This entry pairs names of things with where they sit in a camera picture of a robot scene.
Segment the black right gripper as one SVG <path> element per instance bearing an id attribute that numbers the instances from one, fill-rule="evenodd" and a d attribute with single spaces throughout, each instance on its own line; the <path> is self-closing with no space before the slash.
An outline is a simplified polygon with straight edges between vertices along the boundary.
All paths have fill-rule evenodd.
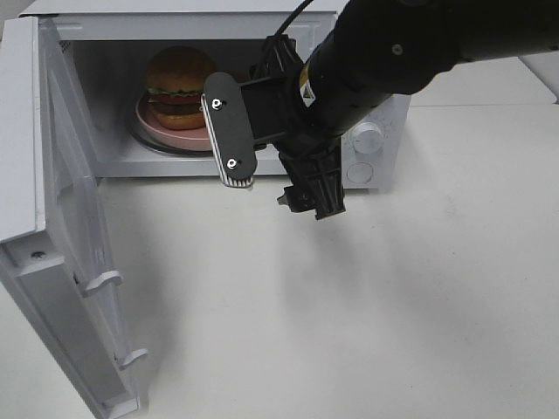
<path id="1" fill-rule="evenodd" d="M 299 82 L 303 60 L 296 40 L 267 37 L 249 82 L 239 85 L 248 133 L 238 141 L 238 159 L 249 161 L 267 144 L 279 147 L 279 160 L 291 186 L 277 199 L 293 213 L 313 210 L 321 220 L 345 211 L 341 136 L 344 102 L 320 92 L 307 106 Z"/>

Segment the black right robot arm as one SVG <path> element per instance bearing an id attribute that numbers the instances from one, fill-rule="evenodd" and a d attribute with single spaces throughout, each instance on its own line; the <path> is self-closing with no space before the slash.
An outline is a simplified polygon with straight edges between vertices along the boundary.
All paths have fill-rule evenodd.
<path id="1" fill-rule="evenodd" d="M 251 132 L 238 164 L 271 143 L 292 182 L 283 204 L 342 213 L 341 138 L 368 113 L 456 65 L 557 47 L 555 1 L 351 1 L 308 59 L 283 29 L 267 38 L 241 89 Z"/>

